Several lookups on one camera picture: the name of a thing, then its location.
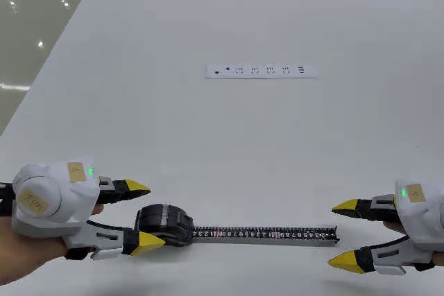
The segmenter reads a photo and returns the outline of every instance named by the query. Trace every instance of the electrical outlet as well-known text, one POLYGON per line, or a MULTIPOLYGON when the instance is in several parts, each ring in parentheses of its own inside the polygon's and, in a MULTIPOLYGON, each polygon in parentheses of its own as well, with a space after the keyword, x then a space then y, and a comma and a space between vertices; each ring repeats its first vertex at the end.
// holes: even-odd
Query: electrical outlet
POLYGON ((301 64, 209 64, 205 77, 209 79, 273 79, 317 78, 318 74, 301 64))
POLYGON ((253 75, 253 76, 257 76, 257 75, 259 75, 259 67, 253 65, 253 66, 250 68, 250 72, 251 72, 251 75, 253 75))
POLYGON ((266 65, 266 72, 267 72, 268 75, 276 74, 275 65, 266 65))

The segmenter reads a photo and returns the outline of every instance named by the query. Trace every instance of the finger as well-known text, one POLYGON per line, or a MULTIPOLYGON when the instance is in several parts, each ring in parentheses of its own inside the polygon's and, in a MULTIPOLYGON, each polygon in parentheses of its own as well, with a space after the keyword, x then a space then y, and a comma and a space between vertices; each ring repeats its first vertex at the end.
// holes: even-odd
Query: finger
POLYGON ((444 252, 433 253, 432 261, 437 266, 444 266, 444 252))
POLYGON ((404 227, 402 226, 402 224, 400 223, 395 223, 395 222, 384 222, 384 226, 392 229, 396 232, 400 232, 401 234, 407 234, 404 230, 404 227))
POLYGON ((103 208, 104 208, 103 204, 97 204, 96 206, 94 206, 91 215, 100 214, 103 211, 103 208))

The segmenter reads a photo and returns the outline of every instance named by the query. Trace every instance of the white tabletop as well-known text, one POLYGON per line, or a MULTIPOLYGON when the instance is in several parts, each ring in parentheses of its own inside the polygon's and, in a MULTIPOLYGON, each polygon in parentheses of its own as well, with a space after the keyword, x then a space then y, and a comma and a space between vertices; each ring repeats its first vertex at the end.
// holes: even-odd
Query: white tabletop
POLYGON ((193 245, 54 261, 2 295, 436 295, 327 260, 398 237, 331 207, 444 179, 443 0, 82 0, 0 137, 0 174, 80 155, 197 225, 331 225, 337 248, 193 245), (208 80, 208 63, 310 64, 318 79, 208 80))

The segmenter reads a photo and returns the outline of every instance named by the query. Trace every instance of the tape measure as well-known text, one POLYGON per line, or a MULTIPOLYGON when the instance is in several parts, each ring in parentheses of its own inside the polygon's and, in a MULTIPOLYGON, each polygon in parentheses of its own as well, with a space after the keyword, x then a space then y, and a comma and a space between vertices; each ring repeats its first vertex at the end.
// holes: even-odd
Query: tape measure
POLYGON ((234 243, 334 246, 336 227, 197 227, 179 207, 152 204, 137 212, 135 229, 163 239, 166 245, 234 243))

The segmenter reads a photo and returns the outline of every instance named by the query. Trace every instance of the beige label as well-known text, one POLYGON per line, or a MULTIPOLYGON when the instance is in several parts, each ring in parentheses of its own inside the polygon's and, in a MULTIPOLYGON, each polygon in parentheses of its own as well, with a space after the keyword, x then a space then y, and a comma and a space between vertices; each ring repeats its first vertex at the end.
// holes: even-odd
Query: beige label
POLYGON ((30 189, 24 189, 17 198, 17 202, 37 216, 41 216, 48 209, 48 203, 30 189))
POLYGON ((411 203, 415 202, 424 202, 425 196, 424 192, 422 192, 421 184, 411 184, 405 186, 407 194, 409 195, 409 199, 411 203))
POLYGON ((68 172, 71 183, 84 182, 86 180, 83 164, 80 162, 68 162, 68 172))

